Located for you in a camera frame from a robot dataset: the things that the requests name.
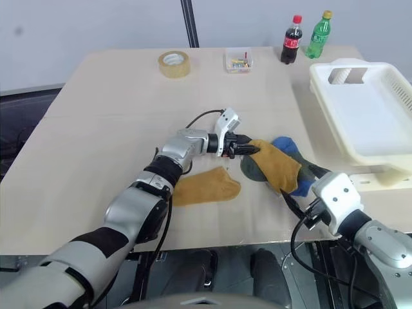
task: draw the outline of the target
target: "white plastic basket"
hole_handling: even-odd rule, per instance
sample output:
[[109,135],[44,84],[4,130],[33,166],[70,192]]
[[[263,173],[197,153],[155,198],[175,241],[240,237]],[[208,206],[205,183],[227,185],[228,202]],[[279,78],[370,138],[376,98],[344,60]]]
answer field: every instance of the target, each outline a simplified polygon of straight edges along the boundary
[[353,179],[377,180],[379,185],[370,190],[405,187],[406,182],[412,186],[412,86],[402,74],[388,63],[338,59],[313,64],[310,78],[311,90],[350,162],[390,168]]

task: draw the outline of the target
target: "white wall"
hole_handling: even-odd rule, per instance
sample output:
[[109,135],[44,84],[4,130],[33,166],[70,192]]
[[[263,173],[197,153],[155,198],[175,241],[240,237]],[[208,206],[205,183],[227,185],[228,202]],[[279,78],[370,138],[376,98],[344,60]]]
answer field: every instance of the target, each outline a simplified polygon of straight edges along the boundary
[[[308,44],[332,10],[330,44],[355,45],[412,81],[410,0],[192,2],[201,47],[280,46],[294,14]],[[188,47],[179,0],[1,0],[0,94],[64,83],[96,50],[160,47]]]
[[394,64],[412,82],[411,0],[192,0],[201,47],[281,46],[294,14],[308,44],[324,10],[330,44],[356,46],[368,61]]
[[173,47],[189,47],[179,0],[0,1],[3,94],[64,83],[96,50]]

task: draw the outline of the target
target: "green plastic bottle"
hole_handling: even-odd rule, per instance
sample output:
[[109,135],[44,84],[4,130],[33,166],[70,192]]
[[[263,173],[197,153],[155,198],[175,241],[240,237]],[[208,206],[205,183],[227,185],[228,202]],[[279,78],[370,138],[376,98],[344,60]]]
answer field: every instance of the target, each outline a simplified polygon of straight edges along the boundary
[[322,20],[317,23],[314,32],[310,39],[310,45],[306,50],[305,55],[311,59],[319,58],[323,51],[323,46],[326,44],[330,33],[330,19],[332,11],[324,11]]

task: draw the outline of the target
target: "red label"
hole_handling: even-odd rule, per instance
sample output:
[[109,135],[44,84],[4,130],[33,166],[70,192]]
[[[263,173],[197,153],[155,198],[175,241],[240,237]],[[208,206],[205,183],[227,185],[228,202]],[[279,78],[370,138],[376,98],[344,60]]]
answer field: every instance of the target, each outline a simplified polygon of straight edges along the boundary
[[288,37],[285,37],[285,41],[283,42],[283,45],[289,48],[298,48],[299,39],[290,39]]

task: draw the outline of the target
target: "red bottle cap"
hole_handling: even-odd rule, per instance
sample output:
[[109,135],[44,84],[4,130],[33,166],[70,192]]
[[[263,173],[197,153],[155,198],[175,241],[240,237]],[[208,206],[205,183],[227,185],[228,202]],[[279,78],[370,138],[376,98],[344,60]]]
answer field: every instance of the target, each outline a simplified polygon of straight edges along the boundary
[[301,15],[295,15],[294,16],[294,24],[300,24],[302,22],[302,16]]

